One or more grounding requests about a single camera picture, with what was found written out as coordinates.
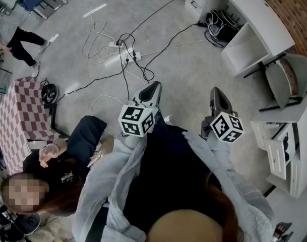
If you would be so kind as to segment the white curved desk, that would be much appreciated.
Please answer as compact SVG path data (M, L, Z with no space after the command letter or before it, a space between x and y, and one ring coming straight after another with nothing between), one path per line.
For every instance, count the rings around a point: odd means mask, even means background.
M233 13L242 24L221 52L224 64L234 76L246 74L260 62L295 45L282 21L264 0L207 0L206 9L207 13L212 10Z

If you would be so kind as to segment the grey chair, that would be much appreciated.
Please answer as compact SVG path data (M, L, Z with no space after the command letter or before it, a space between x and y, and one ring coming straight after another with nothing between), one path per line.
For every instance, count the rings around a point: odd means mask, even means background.
M282 53L273 60L245 75L248 77L262 71L268 81L275 106L265 107L259 112L284 109L302 102L307 93L307 58L299 54Z

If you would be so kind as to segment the pink checkered tablecloth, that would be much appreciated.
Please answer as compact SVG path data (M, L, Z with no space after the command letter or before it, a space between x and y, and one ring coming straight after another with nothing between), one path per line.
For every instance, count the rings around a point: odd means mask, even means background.
M28 141L53 141L59 137L46 118L41 97L43 85L36 78L15 80L0 103L0 147L9 174L22 171L32 152Z

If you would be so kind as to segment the person's right forearm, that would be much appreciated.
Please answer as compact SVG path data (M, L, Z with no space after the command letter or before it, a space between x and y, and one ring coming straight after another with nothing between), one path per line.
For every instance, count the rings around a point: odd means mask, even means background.
M229 144L219 141L213 131L209 133L207 143L219 166L224 168L231 176L237 175L234 165L230 160Z

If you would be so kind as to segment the person's black clothing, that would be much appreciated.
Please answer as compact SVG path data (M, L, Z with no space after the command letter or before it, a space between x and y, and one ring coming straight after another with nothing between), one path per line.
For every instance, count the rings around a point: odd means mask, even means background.
M220 183L190 148L183 130L162 119L147 136L140 173L83 188L93 206L86 242L223 242Z

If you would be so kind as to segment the black round device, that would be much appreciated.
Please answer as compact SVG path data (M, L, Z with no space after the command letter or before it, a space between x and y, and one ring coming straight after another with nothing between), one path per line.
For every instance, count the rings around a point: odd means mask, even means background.
M41 91L41 98L44 104L53 104L58 98L58 89L55 84L46 84Z

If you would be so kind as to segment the black metal table leg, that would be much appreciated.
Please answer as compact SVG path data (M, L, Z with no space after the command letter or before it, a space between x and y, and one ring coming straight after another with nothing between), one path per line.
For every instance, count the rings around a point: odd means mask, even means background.
M45 109L49 109L49 113L50 113L50 116L51 116L51 120L50 120L51 129L56 131L59 134L59 138L68 139L70 136L68 134L60 131L56 127L55 117L56 117L57 104L56 103L44 104L43 106L44 106Z

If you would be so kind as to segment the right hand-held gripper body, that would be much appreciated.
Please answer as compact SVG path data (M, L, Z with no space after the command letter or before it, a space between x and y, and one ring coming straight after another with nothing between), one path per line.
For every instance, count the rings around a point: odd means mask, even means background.
M244 128L235 112L220 112L217 116L207 116L202 121L201 136L207 138L212 132L221 142L235 143L244 135Z

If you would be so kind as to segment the person's left forearm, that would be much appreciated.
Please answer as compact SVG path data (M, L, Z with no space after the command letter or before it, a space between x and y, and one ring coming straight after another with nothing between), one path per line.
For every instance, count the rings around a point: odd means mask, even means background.
M140 173L141 159L147 146L147 137L126 137L114 139L111 135L100 140L99 152L102 158L92 167L95 177L101 182L116 179L123 174L134 179Z

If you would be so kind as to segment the white cabinet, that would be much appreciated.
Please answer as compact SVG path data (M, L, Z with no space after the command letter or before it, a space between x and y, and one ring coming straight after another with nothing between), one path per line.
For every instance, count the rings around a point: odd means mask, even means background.
M307 94L298 105L257 113L251 125L268 154L267 182L298 198L307 186Z

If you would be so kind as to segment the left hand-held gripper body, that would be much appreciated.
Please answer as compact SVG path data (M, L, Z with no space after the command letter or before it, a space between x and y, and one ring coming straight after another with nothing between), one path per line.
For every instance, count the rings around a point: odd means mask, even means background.
M118 117L122 133L125 135L144 137L155 125L158 103L137 102L130 100L123 105Z

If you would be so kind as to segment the person's grey jacket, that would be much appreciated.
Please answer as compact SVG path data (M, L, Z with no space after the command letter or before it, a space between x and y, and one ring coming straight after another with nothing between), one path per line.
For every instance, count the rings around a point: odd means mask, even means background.
M77 242L270 242L274 213L229 147L167 126L116 140L84 184Z

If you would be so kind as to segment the black backpack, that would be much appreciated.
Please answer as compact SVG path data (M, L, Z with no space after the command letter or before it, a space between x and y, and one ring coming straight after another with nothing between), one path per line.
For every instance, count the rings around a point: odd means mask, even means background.
M240 27L225 10L212 10L206 15L208 31L212 38L229 43Z

